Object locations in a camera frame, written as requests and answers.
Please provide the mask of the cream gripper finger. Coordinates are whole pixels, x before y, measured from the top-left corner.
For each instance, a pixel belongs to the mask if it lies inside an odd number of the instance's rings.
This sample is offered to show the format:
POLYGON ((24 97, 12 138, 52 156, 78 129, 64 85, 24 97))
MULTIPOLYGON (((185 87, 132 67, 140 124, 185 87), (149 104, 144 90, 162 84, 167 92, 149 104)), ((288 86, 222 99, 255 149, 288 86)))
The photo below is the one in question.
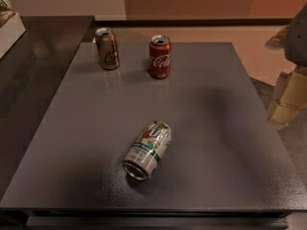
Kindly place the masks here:
POLYGON ((281 72, 268 108, 268 119, 286 126, 307 105, 307 67, 298 65, 291 73, 281 72))

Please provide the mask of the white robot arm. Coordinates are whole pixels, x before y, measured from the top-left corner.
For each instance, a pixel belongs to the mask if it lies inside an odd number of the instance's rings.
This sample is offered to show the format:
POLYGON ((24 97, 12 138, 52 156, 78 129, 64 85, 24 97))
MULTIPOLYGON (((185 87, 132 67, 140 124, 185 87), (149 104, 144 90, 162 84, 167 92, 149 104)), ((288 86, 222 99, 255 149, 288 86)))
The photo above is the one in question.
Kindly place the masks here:
POLYGON ((280 73, 268 108, 268 121, 281 129, 307 105, 307 5, 268 44, 283 46, 285 59, 295 64, 291 73, 280 73))

